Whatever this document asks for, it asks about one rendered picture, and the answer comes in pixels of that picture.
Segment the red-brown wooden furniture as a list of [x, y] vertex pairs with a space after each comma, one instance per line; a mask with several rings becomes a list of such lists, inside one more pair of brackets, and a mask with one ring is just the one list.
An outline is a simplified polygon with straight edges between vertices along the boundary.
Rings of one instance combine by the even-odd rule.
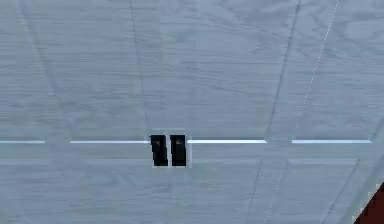
[[354, 224], [384, 224], [384, 182], [373, 194]]

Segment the grey wooden cupboard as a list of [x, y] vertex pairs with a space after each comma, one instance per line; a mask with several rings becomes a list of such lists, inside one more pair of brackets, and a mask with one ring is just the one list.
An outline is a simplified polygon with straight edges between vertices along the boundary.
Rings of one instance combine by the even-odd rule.
[[384, 0], [0, 0], [0, 224], [354, 224], [383, 182]]

